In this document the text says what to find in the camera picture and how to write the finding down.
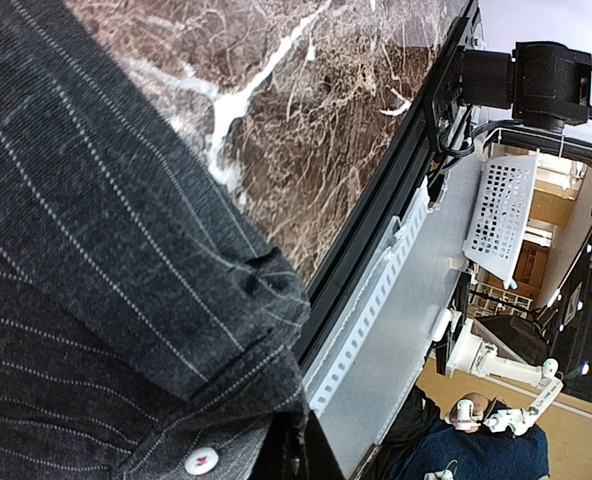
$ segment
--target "light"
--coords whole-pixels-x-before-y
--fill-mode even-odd
[[[556,299],[558,298],[558,296],[560,295],[560,288],[557,288],[556,291],[554,292],[554,294],[552,295],[552,297],[549,299],[549,302],[547,302],[547,308],[551,307],[554,302],[556,301]]]

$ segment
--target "person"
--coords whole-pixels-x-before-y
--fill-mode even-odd
[[[473,416],[489,417],[502,402],[480,393],[463,399],[474,404]],[[413,387],[386,436],[382,450],[364,480],[418,480],[449,470],[456,480],[541,480],[549,475],[547,437],[534,425],[515,437],[511,431],[492,433],[487,427],[458,431],[456,405],[449,423],[425,392]]]
[[[0,0],[0,479],[340,479],[304,285],[58,0]]]

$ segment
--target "white robotic arm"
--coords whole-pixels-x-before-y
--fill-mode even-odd
[[[498,357],[498,347],[471,333],[472,319],[466,319],[454,350],[447,362],[447,373],[462,370],[479,377],[498,375],[529,383],[542,390],[527,408],[503,409],[483,421],[473,416],[473,402],[461,400],[457,404],[457,418],[454,427],[470,430],[482,423],[492,432],[503,432],[510,428],[514,435],[523,435],[543,412],[553,403],[563,388],[563,382],[556,377],[558,362],[547,359],[540,367],[533,367],[513,360]]]

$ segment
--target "metal panel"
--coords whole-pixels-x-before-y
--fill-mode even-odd
[[[391,294],[321,416],[347,477],[382,440],[400,410],[425,362],[436,317],[448,305],[467,264],[462,247],[481,160],[477,153],[451,172],[441,208],[426,218]],[[310,371],[320,361],[317,358]]]

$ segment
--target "marble countertop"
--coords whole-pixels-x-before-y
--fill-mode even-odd
[[[67,0],[311,280],[465,0]]]

